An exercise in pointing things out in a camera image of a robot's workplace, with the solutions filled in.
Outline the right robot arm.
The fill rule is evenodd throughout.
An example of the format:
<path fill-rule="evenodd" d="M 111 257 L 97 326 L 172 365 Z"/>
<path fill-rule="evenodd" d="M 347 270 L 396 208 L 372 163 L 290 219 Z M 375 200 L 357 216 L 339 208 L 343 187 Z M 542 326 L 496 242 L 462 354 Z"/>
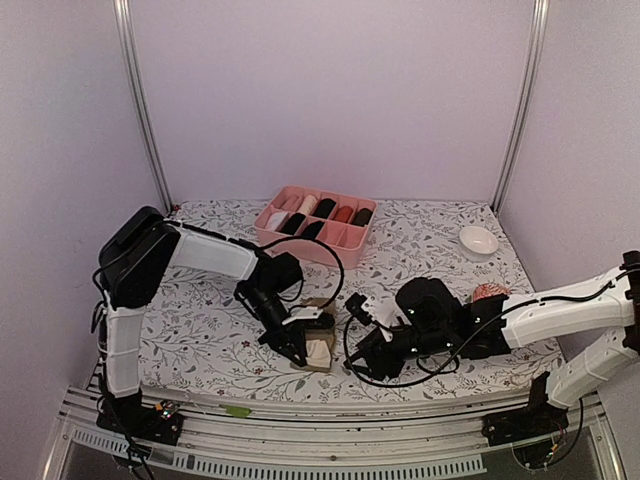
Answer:
<path fill-rule="evenodd" d="M 362 382 L 398 388 L 406 361 L 448 353 L 481 360 L 551 337 L 603 329 L 582 354 L 532 381 L 517 427 L 537 436 L 582 396 L 639 357 L 639 254 L 592 279 L 528 295 L 497 294 L 463 304 L 437 278 L 403 285 L 392 305 L 361 294 L 346 302 L 352 320 L 373 326 L 344 364 Z"/>

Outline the khaki underwear cream waistband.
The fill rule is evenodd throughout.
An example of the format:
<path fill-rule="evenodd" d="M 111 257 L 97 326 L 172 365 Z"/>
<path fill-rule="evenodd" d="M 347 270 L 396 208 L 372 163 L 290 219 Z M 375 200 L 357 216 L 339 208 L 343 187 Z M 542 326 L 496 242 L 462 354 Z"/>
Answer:
<path fill-rule="evenodd" d="M 323 312 L 330 315 L 333 320 L 326 327 L 307 327 L 305 331 L 306 337 L 306 365 L 299 367 L 291 363 L 292 368 L 299 370 L 329 373 L 333 358 L 333 350 L 336 345 L 335 320 L 336 307 L 332 302 L 323 308 Z"/>

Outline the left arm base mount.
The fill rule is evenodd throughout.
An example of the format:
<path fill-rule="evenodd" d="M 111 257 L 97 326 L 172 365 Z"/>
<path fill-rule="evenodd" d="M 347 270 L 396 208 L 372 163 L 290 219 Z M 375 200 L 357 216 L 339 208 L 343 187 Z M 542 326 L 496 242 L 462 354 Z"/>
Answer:
<path fill-rule="evenodd" d="M 134 439 L 176 446 L 184 423 L 179 408 L 180 404 L 171 400 L 144 406 L 141 391 L 121 398 L 107 393 L 99 402 L 96 425 Z"/>

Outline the pink divided storage box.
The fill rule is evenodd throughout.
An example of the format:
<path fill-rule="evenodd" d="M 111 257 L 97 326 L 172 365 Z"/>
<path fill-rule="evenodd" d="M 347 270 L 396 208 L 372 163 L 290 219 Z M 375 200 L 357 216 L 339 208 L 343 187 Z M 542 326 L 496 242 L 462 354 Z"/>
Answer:
<path fill-rule="evenodd" d="M 315 188 L 283 187 L 254 222 L 259 244 L 329 266 L 355 268 L 378 209 L 374 200 Z"/>

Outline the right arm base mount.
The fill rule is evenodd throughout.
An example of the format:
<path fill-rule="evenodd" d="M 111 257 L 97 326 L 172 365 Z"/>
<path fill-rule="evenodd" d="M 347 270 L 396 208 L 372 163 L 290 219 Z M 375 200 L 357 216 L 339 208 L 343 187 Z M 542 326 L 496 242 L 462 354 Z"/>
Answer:
<path fill-rule="evenodd" d="M 524 407 L 485 415 L 481 434 L 490 446 L 503 445 L 538 436 L 559 433 L 563 437 L 569 426 L 566 408 L 549 403 L 546 393 L 548 372 L 536 377 L 531 384 Z M 542 469 L 550 465 L 559 448 L 557 441 L 548 440 L 542 446 L 524 447 L 517 454 L 518 462 L 529 469 Z"/>

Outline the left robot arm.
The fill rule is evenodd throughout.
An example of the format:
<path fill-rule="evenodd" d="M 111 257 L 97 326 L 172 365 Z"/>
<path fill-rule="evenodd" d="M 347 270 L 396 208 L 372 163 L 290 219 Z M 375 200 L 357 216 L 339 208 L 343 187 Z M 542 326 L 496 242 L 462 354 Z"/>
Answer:
<path fill-rule="evenodd" d="M 140 390 L 138 355 L 142 320 L 170 267 L 190 268 L 236 280 L 234 296 L 264 327 L 268 345 L 299 367 L 309 357 L 306 333 L 334 326 L 330 301 L 284 306 L 281 293 L 302 279 L 299 260 L 285 252 L 164 217 L 144 206 L 101 248 L 92 276 L 102 296 L 93 326 L 100 332 L 107 390 L 116 399 L 111 419 L 128 434 L 148 426 L 146 408 L 131 396 Z"/>

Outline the black underwear white trim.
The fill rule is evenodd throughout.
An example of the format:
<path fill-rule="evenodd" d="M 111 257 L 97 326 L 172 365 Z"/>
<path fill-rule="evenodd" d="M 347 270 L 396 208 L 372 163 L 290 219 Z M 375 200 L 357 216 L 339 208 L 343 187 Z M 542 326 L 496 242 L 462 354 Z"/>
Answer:
<path fill-rule="evenodd" d="M 316 239 L 324 228 L 324 225 L 325 223 L 323 221 L 314 221 L 309 223 L 300 233 L 300 236 L 305 239 Z"/>

